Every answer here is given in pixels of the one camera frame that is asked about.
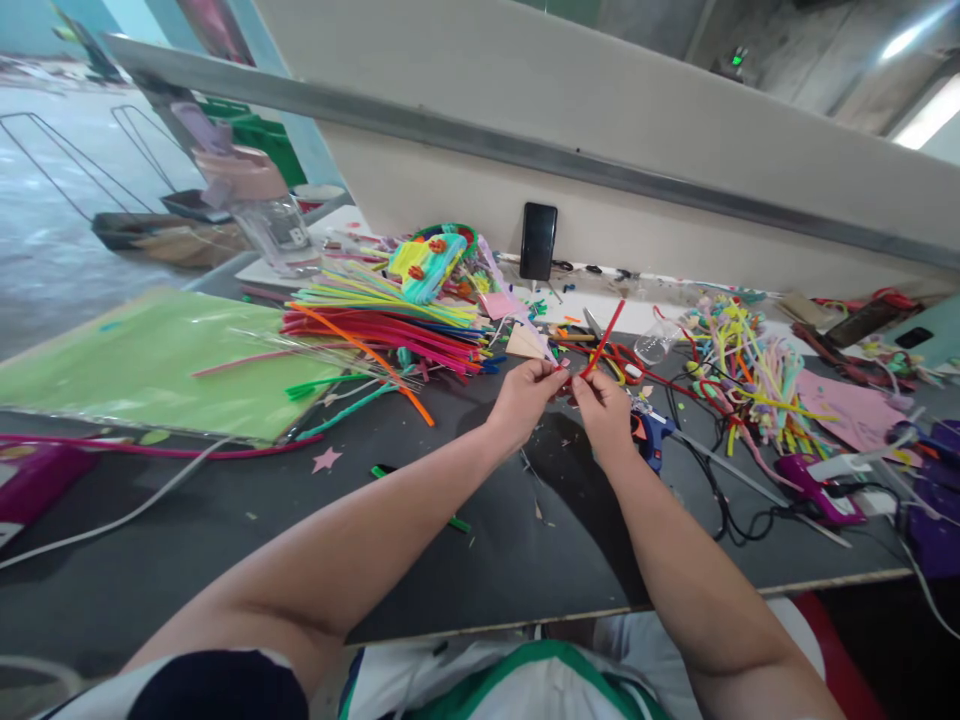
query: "foam star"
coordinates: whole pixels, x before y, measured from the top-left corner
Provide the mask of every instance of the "foam star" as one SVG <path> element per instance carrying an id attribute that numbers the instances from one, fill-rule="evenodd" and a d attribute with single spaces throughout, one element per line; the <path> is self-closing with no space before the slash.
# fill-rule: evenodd
<path id="1" fill-rule="evenodd" d="M 311 474 L 318 473 L 321 470 L 329 470 L 341 455 L 343 455 L 343 453 L 334 452 L 333 448 L 327 448 L 327 451 L 323 455 L 317 455 L 313 459 L 313 473 Z"/>

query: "black smartphone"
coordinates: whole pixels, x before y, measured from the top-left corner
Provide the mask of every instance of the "black smartphone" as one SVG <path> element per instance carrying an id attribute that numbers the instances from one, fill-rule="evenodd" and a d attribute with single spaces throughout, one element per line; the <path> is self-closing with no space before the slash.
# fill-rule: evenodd
<path id="1" fill-rule="evenodd" d="M 557 209 L 527 203 L 523 206 L 523 240 L 520 245 L 520 277 L 549 280 L 553 241 L 557 235 Z"/>

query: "ceiling light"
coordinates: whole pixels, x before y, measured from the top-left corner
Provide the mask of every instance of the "ceiling light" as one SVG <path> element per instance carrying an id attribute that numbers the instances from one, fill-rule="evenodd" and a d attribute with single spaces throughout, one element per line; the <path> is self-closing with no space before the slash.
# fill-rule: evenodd
<path id="1" fill-rule="evenodd" d="M 893 40 L 890 41 L 890 44 L 887 45 L 883 50 L 883 54 L 880 55 L 880 61 L 889 60 L 894 55 L 899 55 L 904 50 L 906 50 L 921 34 L 929 30 L 931 27 L 936 25 L 940 20 L 943 19 L 943 16 L 948 12 L 953 10 L 956 6 L 957 0 L 952 0 L 948 2 L 938 10 L 934 10 L 923 20 L 918 22 L 913 27 L 910 27 L 904 30 L 902 33 L 897 35 Z"/>
<path id="2" fill-rule="evenodd" d="M 897 145 L 919 150 L 960 111 L 960 76 L 954 76 L 913 116 L 893 139 Z"/>

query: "green plastic folder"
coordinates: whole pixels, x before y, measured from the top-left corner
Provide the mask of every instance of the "green plastic folder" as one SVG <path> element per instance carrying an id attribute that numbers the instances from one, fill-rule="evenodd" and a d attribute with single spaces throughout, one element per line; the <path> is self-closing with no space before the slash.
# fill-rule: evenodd
<path id="1" fill-rule="evenodd" d="M 339 375 L 340 367 L 291 354 L 190 374 L 282 349 L 235 330 L 275 334 L 280 326 L 279 310 L 154 291 L 0 364 L 0 405 L 272 442 L 316 399 L 291 402 L 284 388 Z"/>

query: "metal rail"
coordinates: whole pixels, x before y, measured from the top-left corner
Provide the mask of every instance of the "metal rail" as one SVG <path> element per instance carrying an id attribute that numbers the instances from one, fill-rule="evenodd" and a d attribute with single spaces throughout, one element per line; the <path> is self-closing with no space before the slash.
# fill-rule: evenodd
<path id="1" fill-rule="evenodd" d="M 270 75 L 245 65 L 137 42 L 121 35 L 107 36 L 106 42 L 185 148 L 189 148 L 192 141 L 170 112 L 169 105 L 189 99 L 189 91 L 195 90 L 960 270 L 960 250 L 934 243 L 792 210 L 625 166 L 615 160 L 592 157 L 579 150 L 329 86 Z"/>

